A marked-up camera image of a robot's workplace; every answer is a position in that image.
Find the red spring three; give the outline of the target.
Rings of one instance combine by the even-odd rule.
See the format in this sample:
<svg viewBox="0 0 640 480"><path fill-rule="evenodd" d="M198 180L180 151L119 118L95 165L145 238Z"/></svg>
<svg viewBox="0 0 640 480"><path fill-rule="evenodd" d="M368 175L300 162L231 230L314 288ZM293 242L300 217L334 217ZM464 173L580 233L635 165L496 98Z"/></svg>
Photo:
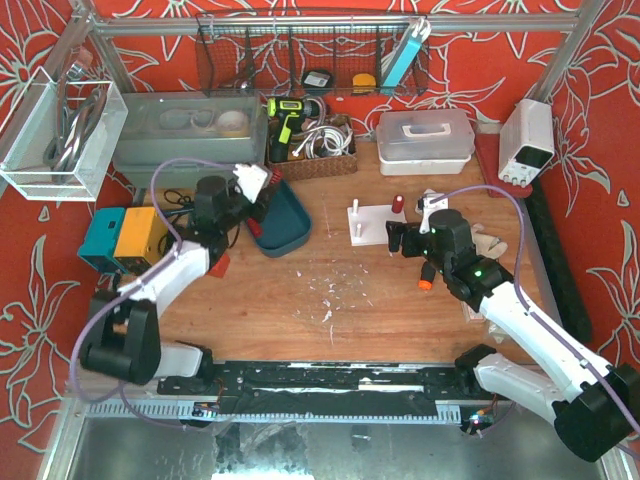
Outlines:
<svg viewBox="0 0 640 480"><path fill-rule="evenodd" d="M253 218L247 220L247 227L254 238L258 239L263 235L263 229L259 222Z"/></svg>

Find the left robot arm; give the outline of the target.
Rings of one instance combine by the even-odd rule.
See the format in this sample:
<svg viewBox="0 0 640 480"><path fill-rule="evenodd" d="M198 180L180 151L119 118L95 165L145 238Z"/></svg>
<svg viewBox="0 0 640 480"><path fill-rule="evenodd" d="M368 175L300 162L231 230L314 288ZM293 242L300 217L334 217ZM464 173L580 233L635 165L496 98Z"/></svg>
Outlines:
<svg viewBox="0 0 640 480"><path fill-rule="evenodd" d="M189 285L222 262L231 230L264 220L279 187L277 175L264 186L245 174L199 180L189 223L173 232L164 257L117 291L94 294L73 366L136 385L197 376L205 365L204 348L162 343L159 320Z"/></svg>

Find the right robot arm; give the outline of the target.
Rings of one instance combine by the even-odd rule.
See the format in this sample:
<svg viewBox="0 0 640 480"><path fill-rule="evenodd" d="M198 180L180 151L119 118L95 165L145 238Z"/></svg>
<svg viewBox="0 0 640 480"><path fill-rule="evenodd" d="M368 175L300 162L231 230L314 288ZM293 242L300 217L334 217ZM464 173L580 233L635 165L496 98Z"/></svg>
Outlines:
<svg viewBox="0 0 640 480"><path fill-rule="evenodd" d="M500 327L541 368L520 367L487 345L457 358L462 384L520 404L550 423L577 457L595 462L639 426L639 373L572 338L516 285L498 261L477 252L461 213L432 213L428 225L389 221L388 247L422 257L423 281L440 274L448 291Z"/></svg>

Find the red spring one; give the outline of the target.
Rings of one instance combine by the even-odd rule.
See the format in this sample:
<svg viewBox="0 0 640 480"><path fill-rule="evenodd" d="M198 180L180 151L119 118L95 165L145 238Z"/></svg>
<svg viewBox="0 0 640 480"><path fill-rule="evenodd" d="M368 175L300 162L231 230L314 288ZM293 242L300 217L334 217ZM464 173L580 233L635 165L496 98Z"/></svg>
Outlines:
<svg viewBox="0 0 640 480"><path fill-rule="evenodd" d="M404 212L404 204L405 204L405 198L403 195L396 195L393 199L392 205L391 205L391 211L394 214L400 214Z"/></svg>

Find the orange black screwdriver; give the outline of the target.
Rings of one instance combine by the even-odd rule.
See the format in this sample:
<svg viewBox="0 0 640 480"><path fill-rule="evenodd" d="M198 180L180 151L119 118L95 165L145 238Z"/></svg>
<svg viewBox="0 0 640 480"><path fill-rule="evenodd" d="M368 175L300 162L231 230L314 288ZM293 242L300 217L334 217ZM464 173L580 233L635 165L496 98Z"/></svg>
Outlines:
<svg viewBox="0 0 640 480"><path fill-rule="evenodd" d="M420 278L418 281L419 288L423 291L431 290L435 276L436 269L429 262L425 262L421 267Z"/></svg>

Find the red spring two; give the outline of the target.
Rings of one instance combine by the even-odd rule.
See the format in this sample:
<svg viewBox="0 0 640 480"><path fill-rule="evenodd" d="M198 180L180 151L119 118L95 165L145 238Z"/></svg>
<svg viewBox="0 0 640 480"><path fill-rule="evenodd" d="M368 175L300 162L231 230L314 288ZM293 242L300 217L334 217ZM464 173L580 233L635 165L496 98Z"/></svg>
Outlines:
<svg viewBox="0 0 640 480"><path fill-rule="evenodd" d="M281 179L282 179L281 172L278 169L273 169L269 184L270 185L276 185L281 181Z"/></svg>

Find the white peg base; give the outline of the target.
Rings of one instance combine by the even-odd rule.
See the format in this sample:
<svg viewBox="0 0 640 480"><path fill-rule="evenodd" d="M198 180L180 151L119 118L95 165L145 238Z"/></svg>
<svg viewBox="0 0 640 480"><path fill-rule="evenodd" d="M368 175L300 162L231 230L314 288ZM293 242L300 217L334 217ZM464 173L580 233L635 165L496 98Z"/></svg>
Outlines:
<svg viewBox="0 0 640 480"><path fill-rule="evenodd" d="M347 220L351 245L374 246L388 243L387 221L406 221L405 213L394 214L391 204L362 206L357 198L347 208Z"/></svg>

